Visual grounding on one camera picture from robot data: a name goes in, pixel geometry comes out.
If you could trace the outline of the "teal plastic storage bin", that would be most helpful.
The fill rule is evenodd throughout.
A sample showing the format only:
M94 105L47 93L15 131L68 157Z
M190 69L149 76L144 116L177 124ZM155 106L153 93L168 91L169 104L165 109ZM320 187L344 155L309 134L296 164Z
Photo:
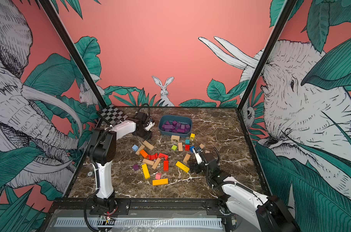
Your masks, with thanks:
M173 130L165 130L162 126L164 124L174 125ZM164 115L159 120L159 131L162 135L178 135L182 138L189 137L192 131L193 121L188 117L176 115Z

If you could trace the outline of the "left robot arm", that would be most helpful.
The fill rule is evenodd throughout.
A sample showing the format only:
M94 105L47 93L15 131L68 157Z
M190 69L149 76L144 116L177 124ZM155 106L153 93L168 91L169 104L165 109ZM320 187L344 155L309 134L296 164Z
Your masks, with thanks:
M114 113L99 112L107 128L93 131L86 148L87 157L93 165L95 174L95 192L91 195L94 201L91 214L110 216L117 210L115 191L111 181L112 161L116 155L116 142L125 135L133 133L143 139L150 139L154 120L149 113L136 112L130 118L121 111Z

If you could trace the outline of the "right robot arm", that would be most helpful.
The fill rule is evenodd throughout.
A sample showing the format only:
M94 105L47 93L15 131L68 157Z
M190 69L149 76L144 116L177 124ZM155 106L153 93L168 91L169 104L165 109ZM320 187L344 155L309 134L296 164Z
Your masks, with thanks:
M198 147L191 147L196 162L190 164L190 171L203 172L211 189L224 194L219 198L221 213L236 214L247 220L261 232L300 232L301 229L289 212L288 207L277 196L258 193L240 183L231 174L220 169L220 154L214 149L217 158L204 153Z

